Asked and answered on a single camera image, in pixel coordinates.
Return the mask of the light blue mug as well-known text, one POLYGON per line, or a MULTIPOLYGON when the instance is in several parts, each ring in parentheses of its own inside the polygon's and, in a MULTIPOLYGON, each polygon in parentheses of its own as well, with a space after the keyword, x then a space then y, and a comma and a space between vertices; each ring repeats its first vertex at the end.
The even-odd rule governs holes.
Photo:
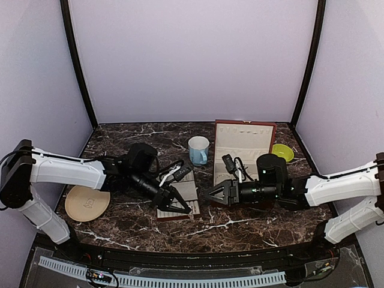
POLYGON ((203 136, 194 136, 188 141, 189 158, 194 166, 208 162, 209 140, 203 136))

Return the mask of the black front table rail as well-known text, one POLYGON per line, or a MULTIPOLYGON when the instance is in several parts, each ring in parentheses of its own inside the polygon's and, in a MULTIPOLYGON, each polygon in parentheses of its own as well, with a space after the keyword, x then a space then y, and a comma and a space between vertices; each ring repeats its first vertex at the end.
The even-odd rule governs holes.
POLYGON ((80 243, 79 247, 91 255, 88 262, 94 266, 128 270, 140 268, 169 269, 229 269, 261 266, 263 268, 295 269, 313 260, 324 260, 341 254, 341 249, 357 243, 348 236, 339 244, 328 248, 315 247, 311 242, 287 247, 228 253, 157 253, 122 250, 80 243))

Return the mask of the brown jewelry box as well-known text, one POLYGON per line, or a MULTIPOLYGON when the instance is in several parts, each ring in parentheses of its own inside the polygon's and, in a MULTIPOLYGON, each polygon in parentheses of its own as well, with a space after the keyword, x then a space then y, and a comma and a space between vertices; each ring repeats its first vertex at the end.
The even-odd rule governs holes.
MULTIPOLYGON (((253 179, 258 178, 256 160, 272 151, 276 124, 271 122, 217 120, 215 122, 213 187, 224 180, 234 180, 225 168, 222 156, 239 157, 253 179)), ((225 207, 210 201, 213 206, 225 207)), ((251 207, 267 211, 274 200, 260 203, 243 203, 226 206, 230 208, 251 207)))

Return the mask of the black corner post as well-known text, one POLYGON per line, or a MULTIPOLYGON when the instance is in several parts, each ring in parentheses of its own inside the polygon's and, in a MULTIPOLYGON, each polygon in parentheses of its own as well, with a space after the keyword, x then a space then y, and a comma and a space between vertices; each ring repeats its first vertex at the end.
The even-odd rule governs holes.
POLYGON ((326 9, 326 0, 318 0, 307 63, 305 66, 305 71, 302 78, 298 99, 296 101, 293 115, 290 120, 290 128, 292 130, 296 130, 296 127, 304 106, 304 102, 307 96, 307 92, 309 89, 309 85, 310 85, 310 81, 311 81, 311 77, 313 74, 315 61, 317 57, 317 52, 319 49, 319 43, 320 43, 320 38, 321 38, 322 28, 323 28, 323 21, 325 18, 325 9, 326 9))
POLYGON ((91 127, 96 129, 98 127, 98 121, 94 112, 94 108, 91 103, 91 98, 89 96, 88 88, 86 86, 85 77, 82 70, 82 65, 80 63, 80 57, 77 50, 76 39, 74 34, 73 23, 70 13, 70 3, 68 0, 60 0, 62 20, 64 24, 65 35, 67 38, 67 44, 70 52, 70 57, 75 72, 77 84, 80 90, 83 104, 86 109, 88 119, 91 123, 91 127))

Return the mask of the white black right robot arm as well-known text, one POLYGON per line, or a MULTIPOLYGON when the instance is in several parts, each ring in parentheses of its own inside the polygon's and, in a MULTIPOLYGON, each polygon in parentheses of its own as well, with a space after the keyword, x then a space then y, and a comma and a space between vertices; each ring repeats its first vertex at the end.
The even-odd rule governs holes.
POLYGON ((274 154, 256 160, 258 179, 244 182, 241 176, 227 179, 206 192, 206 198, 224 206, 276 200, 289 211, 299 211, 324 203, 363 197, 345 213, 316 227, 313 242, 306 248, 311 260, 319 260, 329 244, 383 219, 383 153, 356 169, 339 174, 312 174, 301 178, 288 176, 286 161, 274 154))

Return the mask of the black left corner post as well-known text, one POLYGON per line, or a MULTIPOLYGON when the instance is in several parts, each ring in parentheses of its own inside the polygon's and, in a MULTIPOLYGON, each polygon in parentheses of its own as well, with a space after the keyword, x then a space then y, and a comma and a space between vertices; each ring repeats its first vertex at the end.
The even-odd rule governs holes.
POLYGON ((70 13, 70 3, 68 0, 60 0, 62 20, 64 24, 65 35, 67 38, 67 44, 70 52, 70 57, 75 72, 77 84, 80 90, 83 104, 86 109, 88 119, 91 123, 91 127, 96 129, 98 127, 98 121, 94 112, 94 108, 91 103, 91 98, 89 96, 88 88, 86 86, 85 77, 82 70, 82 65, 80 63, 80 57, 77 50, 76 39, 74 34, 73 23, 70 13))

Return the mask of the black right corner post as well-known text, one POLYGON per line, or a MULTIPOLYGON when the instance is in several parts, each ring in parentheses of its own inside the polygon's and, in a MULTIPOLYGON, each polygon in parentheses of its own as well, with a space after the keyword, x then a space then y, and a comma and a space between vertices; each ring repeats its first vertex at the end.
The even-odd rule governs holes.
POLYGON ((315 61, 317 57, 317 52, 319 49, 319 43, 320 43, 320 38, 321 38, 322 28, 323 28, 323 21, 325 18, 325 9, 326 9, 326 0, 318 0, 307 63, 305 66, 305 71, 302 78, 298 99, 296 101, 293 115, 290 120, 290 128, 292 130, 296 130, 296 127, 304 106, 304 102, 307 96, 307 92, 309 89, 309 85, 310 85, 310 81, 311 81, 311 77, 313 74, 315 61))

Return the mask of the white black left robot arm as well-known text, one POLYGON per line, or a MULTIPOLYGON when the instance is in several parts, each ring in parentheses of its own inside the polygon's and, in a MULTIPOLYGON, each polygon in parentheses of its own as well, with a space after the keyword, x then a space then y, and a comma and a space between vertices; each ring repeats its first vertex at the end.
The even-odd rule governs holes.
POLYGON ((135 143, 118 157, 100 156, 92 159, 51 154, 22 140, 15 150, 1 160, 1 203, 16 209, 43 231, 72 262, 85 256, 76 233, 38 195, 33 185, 52 183, 78 185, 93 190, 113 192, 132 187, 149 197, 153 207, 189 214, 191 208, 158 166, 158 152, 149 144, 135 143))

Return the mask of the beige round plate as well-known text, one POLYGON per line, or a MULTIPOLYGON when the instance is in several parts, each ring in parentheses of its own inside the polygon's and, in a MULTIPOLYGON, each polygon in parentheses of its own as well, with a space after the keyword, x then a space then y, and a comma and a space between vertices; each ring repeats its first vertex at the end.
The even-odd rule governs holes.
POLYGON ((110 192, 74 186, 67 194, 65 211, 78 222, 92 221, 101 216, 110 203, 110 192))

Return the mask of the green bowl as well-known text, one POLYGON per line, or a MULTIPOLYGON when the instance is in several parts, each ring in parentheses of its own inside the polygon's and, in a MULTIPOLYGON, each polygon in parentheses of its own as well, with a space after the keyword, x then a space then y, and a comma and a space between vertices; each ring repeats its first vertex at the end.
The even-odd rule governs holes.
POLYGON ((294 159, 294 151, 284 144, 274 144, 272 147, 272 153, 278 157, 285 159, 287 163, 294 159))

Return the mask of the brown jewelry tray insert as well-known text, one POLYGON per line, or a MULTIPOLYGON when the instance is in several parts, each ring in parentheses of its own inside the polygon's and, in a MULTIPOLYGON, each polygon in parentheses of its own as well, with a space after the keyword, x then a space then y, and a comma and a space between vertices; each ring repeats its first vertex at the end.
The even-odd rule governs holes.
POLYGON ((198 219, 201 217, 197 188, 194 180, 194 173, 190 172, 180 182, 174 182, 171 186, 175 187, 186 203, 191 208, 189 214, 181 214, 175 212, 164 212, 157 210, 158 221, 172 221, 184 219, 198 219))

